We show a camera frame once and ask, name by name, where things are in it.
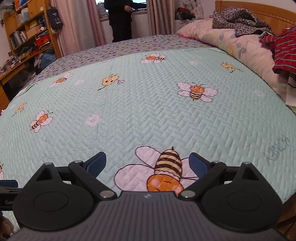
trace light blue bedspread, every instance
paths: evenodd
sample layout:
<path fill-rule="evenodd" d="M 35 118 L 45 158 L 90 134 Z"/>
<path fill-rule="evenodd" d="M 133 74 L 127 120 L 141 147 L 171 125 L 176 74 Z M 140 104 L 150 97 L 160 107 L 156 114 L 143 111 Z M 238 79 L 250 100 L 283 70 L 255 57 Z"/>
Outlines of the light blue bedspread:
<path fill-rule="evenodd" d="M 179 192 L 198 179 L 188 165 L 196 152 L 229 166 L 252 162 L 284 202 L 296 191 L 295 124 L 277 94 L 221 50 L 136 53 L 19 93 L 0 117 L 0 162 L 4 179 L 23 187 L 44 162 L 104 151 L 98 179 L 118 194 L 155 190 L 163 178 Z"/>

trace pink curtain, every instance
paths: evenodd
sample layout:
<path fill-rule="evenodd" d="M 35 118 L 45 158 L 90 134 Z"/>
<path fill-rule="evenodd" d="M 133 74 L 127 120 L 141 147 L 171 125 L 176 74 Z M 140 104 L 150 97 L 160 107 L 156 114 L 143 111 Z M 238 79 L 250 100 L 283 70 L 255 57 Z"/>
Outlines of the pink curtain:
<path fill-rule="evenodd" d="M 175 0 L 147 0 L 149 34 L 175 33 Z"/>
<path fill-rule="evenodd" d="M 51 0 L 64 26 L 57 33 L 62 56 L 105 44 L 94 0 Z"/>

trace black pants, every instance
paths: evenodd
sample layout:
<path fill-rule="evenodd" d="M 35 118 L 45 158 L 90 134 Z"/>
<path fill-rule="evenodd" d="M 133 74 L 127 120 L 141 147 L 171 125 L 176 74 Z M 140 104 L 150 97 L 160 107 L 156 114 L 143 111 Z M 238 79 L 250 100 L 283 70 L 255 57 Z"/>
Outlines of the black pants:
<path fill-rule="evenodd" d="M 111 24 L 113 43 L 131 39 L 131 22 L 122 21 Z"/>

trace cartoon bee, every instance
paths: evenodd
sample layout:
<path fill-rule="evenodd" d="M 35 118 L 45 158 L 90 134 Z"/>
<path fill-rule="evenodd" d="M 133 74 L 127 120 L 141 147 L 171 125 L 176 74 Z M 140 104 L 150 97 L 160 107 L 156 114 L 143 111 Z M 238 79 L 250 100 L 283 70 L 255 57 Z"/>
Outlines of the cartoon bee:
<path fill-rule="evenodd" d="M 228 63 L 222 63 L 221 64 L 225 69 L 228 69 L 230 70 L 230 73 L 232 73 L 233 71 L 235 71 L 235 69 L 238 69 L 238 68 L 235 68 L 233 65 L 231 64 L 228 64 Z"/>
<path fill-rule="evenodd" d="M 67 79 L 69 79 L 70 77 L 72 76 L 71 73 L 67 73 L 64 75 L 64 77 L 61 77 L 59 78 L 58 80 L 56 80 L 55 82 L 53 82 L 49 88 L 52 88 L 52 87 L 57 87 L 60 83 L 62 82 L 65 82 Z"/>
<path fill-rule="evenodd" d="M 17 108 L 17 110 L 15 111 L 14 115 L 15 115 L 16 113 L 18 113 L 18 112 L 22 112 L 22 111 L 24 110 L 26 104 L 27 104 L 26 102 L 22 103 L 22 104 Z"/>
<path fill-rule="evenodd" d="M 112 74 L 109 77 L 104 78 L 103 81 L 102 81 L 102 85 L 104 87 L 100 88 L 98 90 L 104 89 L 106 86 L 109 86 L 109 85 L 113 84 L 118 79 L 119 79 L 119 76 L 117 74 Z M 122 84 L 124 82 L 125 82 L 124 80 L 118 80 L 118 84 Z"/>
<path fill-rule="evenodd" d="M 188 96 L 192 100 L 202 100 L 204 102 L 212 102 L 212 98 L 209 96 L 215 96 L 218 91 L 212 88 L 203 88 L 200 85 L 190 85 L 184 82 L 178 82 L 177 86 L 181 89 L 178 91 L 178 95 Z"/>
<path fill-rule="evenodd" d="M 178 195 L 196 180 L 189 167 L 189 159 L 180 159 L 172 149 L 163 153 L 149 146 L 136 149 L 136 156 L 143 164 L 129 164 L 117 171 L 114 182 L 123 191 L 174 191 Z"/>
<path fill-rule="evenodd" d="M 3 170 L 3 164 L 0 164 L 0 180 L 3 180 L 4 178 L 4 172 L 2 170 Z"/>
<path fill-rule="evenodd" d="M 155 63 L 158 64 L 162 60 L 165 60 L 167 56 L 166 55 L 160 55 L 158 53 L 153 53 L 150 56 L 147 56 L 146 59 L 142 60 L 141 64 L 148 64 L 148 63 Z"/>
<path fill-rule="evenodd" d="M 47 114 L 45 114 L 45 112 L 42 110 L 38 113 L 38 115 L 36 116 L 36 120 L 32 121 L 30 124 L 30 131 L 34 130 L 35 133 L 37 133 L 41 126 L 46 126 L 49 123 L 52 122 L 53 117 L 49 117 L 49 114 L 52 114 L 53 112 L 47 111 Z"/>

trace logo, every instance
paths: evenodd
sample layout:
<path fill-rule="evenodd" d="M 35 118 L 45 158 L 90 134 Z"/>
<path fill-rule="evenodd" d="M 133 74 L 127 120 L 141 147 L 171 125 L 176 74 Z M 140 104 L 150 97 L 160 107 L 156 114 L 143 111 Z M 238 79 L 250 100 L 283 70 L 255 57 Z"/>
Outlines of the logo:
<path fill-rule="evenodd" d="M 269 147 L 265 153 L 268 164 L 270 164 L 270 161 L 278 160 L 280 154 L 289 146 L 289 143 L 290 140 L 287 137 L 279 137 L 276 140 L 276 143 L 273 146 Z"/>
<path fill-rule="evenodd" d="M 7 204 L 7 205 L 12 205 L 12 204 L 13 204 L 13 201 L 5 200 L 5 204 Z"/>
<path fill-rule="evenodd" d="M 144 195 L 143 197 L 148 199 L 148 198 L 152 197 L 152 195 L 151 194 L 147 194 L 147 195 Z"/>

